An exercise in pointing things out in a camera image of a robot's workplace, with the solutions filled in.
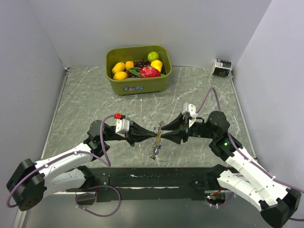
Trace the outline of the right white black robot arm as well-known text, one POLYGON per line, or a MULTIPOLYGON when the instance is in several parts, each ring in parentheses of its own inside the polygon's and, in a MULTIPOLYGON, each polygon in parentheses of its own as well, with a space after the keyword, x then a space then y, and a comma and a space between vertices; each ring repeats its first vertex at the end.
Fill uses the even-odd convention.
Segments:
POLYGON ((233 167, 238 177, 222 165, 214 166, 208 176, 212 189, 223 187, 248 201, 260 212, 264 221, 273 228, 281 228, 292 219, 302 196, 301 191, 282 183, 268 173, 246 148, 230 135, 229 122, 221 111, 213 111, 207 120, 195 112, 181 113, 171 123, 162 127, 163 139, 176 144, 185 143, 189 137, 210 138, 212 152, 233 167))

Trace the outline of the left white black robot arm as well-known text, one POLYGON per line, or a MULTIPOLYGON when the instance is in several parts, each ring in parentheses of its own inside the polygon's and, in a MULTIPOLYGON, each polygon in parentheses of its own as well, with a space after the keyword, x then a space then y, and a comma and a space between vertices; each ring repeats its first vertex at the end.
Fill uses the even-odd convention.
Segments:
POLYGON ((53 193, 69 189, 88 191, 95 178, 85 164, 99 160, 111 166, 107 141, 125 140, 134 146, 156 136, 129 119, 117 119, 114 126, 101 120, 93 121, 87 134, 82 143, 59 155, 36 162, 23 160, 6 184, 10 193, 7 207, 27 211, 53 193))

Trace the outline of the yellow mango lower left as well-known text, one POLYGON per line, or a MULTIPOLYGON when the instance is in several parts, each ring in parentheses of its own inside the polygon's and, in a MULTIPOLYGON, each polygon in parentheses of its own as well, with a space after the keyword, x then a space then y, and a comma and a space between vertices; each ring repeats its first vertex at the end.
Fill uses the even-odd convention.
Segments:
POLYGON ((119 71, 114 74, 114 80, 121 81, 121 80, 125 80, 127 78, 128 78, 128 74, 124 71, 119 71))

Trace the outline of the yellow mango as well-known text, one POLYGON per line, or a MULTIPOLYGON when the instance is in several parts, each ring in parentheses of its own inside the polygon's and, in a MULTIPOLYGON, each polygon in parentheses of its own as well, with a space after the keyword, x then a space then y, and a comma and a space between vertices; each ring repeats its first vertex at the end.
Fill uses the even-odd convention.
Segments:
POLYGON ((125 63, 124 62, 118 62, 112 68, 112 73, 115 75, 116 73, 124 71, 124 70, 125 70, 125 63))
POLYGON ((128 74, 124 71, 119 71, 114 74, 114 80, 121 81, 121 80, 125 80, 127 78, 128 78, 128 74))

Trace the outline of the yellow mango upper left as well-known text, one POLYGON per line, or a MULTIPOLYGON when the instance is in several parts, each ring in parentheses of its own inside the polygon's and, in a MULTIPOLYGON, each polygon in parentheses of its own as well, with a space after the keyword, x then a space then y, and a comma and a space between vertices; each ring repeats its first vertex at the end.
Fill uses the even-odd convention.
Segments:
POLYGON ((125 70, 125 63, 124 62, 118 62, 112 68, 112 73, 115 75, 116 73, 124 71, 124 70, 125 70))

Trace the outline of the small orange fruit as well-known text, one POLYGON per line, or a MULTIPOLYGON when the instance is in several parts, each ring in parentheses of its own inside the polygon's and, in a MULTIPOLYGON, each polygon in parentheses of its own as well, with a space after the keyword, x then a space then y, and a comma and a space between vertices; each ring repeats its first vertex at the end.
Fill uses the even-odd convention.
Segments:
POLYGON ((133 68, 133 67, 134 67, 134 62, 132 62, 132 61, 127 61, 127 62, 125 63, 125 69, 126 69, 127 71, 131 70, 131 68, 133 68))

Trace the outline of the dark grape bunch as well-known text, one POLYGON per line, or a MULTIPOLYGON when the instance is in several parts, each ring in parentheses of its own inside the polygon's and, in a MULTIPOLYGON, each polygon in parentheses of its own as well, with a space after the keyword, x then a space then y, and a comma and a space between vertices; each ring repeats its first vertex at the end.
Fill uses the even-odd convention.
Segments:
POLYGON ((128 78, 137 78, 139 77, 139 72, 144 66, 150 65, 148 60, 142 59, 140 61, 133 61, 134 67, 131 70, 126 71, 128 74, 128 78))

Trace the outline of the black white roll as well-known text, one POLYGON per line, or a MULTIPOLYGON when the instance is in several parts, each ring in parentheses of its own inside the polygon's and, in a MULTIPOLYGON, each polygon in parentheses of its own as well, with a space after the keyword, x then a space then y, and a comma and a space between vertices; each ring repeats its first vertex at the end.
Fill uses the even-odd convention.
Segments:
POLYGON ((232 71, 232 62, 215 59, 212 67, 212 75, 227 77, 232 71))

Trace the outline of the green apple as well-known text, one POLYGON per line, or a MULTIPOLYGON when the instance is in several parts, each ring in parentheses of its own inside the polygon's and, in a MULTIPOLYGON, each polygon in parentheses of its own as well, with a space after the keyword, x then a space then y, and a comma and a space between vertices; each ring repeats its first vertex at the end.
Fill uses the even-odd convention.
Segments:
POLYGON ((147 56, 147 59, 150 63, 155 60, 159 60, 159 54, 156 51, 150 52, 147 56))

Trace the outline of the olive green plastic bin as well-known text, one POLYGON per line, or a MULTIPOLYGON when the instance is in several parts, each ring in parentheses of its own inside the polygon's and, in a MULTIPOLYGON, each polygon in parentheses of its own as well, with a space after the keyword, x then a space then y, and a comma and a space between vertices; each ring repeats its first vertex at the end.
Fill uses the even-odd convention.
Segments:
POLYGON ((117 95, 132 95, 152 92, 162 92, 166 89, 170 74, 172 73, 171 61, 167 50, 158 45, 120 47, 110 50, 105 58, 106 77, 110 81, 112 90, 117 95), (125 80, 114 80, 112 68, 119 62, 139 61, 147 59, 150 52, 157 52, 163 63, 165 74, 152 78, 129 78, 125 80))

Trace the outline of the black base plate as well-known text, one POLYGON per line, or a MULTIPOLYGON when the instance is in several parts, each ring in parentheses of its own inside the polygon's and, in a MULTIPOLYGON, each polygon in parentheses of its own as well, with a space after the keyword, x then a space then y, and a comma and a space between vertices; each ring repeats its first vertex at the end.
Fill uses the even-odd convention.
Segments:
POLYGON ((208 192, 220 189, 222 165, 186 168, 89 168, 94 179, 85 187, 73 187, 68 192, 93 191, 97 186, 97 202, 117 199, 114 187, 122 200, 205 200, 208 192))

